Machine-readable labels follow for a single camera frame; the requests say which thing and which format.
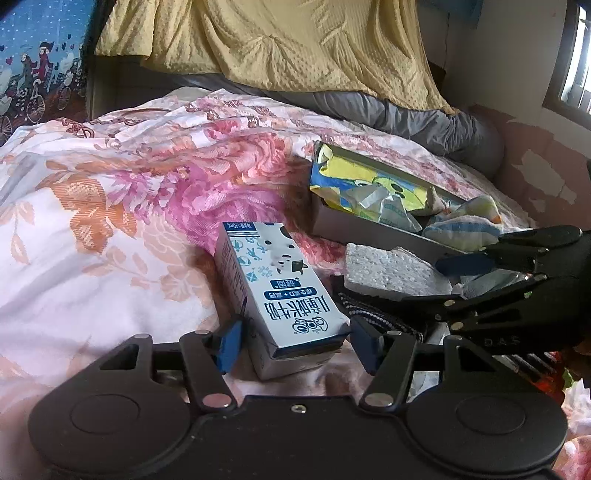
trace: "pink floral blanket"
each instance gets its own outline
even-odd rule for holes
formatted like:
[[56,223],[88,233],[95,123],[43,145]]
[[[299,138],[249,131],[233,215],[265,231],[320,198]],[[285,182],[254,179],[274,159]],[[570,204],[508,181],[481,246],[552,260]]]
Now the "pink floral blanket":
[[[222,221],[284,222],[318,271],[342,268],[344,247],[305,233],[319,139],[466,199],[489,193],[507,229],[528,227],[493,185],[411,141],[270,99],[221,90],[20,128],[0,148],[0,478],[41,472],[26,423],[50,389],[136,333],[172,342],[227,315],[212,261]],[[243,353],[226,381],[241,400],[358,396],[369,379],[346,344],[265,383]]]

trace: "blue and white milk carton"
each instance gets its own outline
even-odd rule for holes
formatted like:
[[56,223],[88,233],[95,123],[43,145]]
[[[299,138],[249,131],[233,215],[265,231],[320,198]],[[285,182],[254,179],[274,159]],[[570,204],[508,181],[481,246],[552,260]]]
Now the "blue and white milk carton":
[[282,223],[225,222],[215,261],[262,380],[326,362],[349,333],[347,317]]

